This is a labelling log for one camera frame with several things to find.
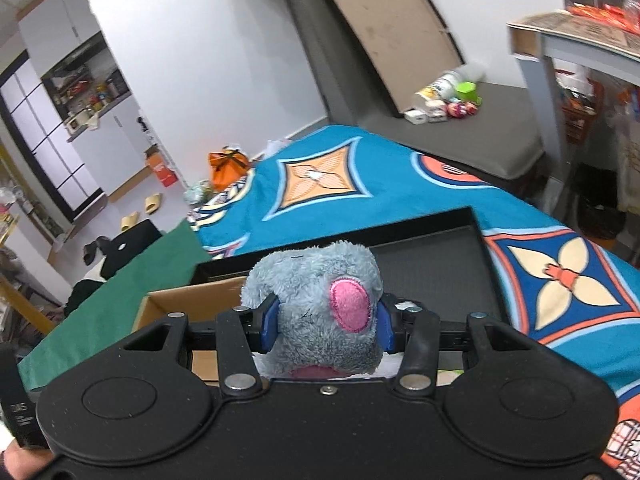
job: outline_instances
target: cabinet door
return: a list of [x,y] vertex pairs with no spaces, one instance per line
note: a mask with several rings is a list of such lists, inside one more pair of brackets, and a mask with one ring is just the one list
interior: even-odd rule
[[142,161],[145,160],[145,151],[149,149],[151,143],[142,132],[138,117],[140,106],[133,96],[127,97],[113,109],[113,114],[117,123],[122,125],[125,135],[133,145],[136,153]]
[[72,141],[98,186],[108,195],[145,167],[113,112],[100,118],[97,130],[85,130]]
[[100,25],[89,7],[89,0],[63,0],[80,43],[100,32]]
[[62,0],[44,0],[18,26],[38,76],[80,45]]

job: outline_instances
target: stuffed animal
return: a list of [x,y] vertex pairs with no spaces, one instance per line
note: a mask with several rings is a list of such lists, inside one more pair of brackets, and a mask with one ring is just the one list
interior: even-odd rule
[[265,256],[242,288],[242,305],[280,300],[273,349],[256,355],[261,375],[325,379],[371,373],[382,358],[376,308],[382,280],[371,252],[348,242]]

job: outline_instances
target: patterned blanket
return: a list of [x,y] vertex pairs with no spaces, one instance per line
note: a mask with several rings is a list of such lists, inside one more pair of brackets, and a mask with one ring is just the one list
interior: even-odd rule
[[615,391],[604,456],[640,479],[640,274],[530,205],[359,128],[329,126],[263,161],[189,218],[212,258],[470,205],[514,327]]

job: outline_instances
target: orange gift bag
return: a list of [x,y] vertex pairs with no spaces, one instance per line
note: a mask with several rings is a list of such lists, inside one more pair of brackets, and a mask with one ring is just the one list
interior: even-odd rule
[[240,150],[226,146],[221,153],[209,153],[211,185],[219,193],[249,171],[251,163]]

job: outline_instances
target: black shoe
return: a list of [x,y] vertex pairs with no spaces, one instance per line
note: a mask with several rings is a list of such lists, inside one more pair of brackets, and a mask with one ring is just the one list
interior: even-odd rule
[[111,249],[111,239],[107,238],[106,236],[98,236],[95,239],[95,243],[98,245],[98,249],[100,249],[100,252],[105,256]]
[[95,255],[98,251],[98,243],[91,242],[82,248],[82,260],[85,265],[91,265],[95,260]]

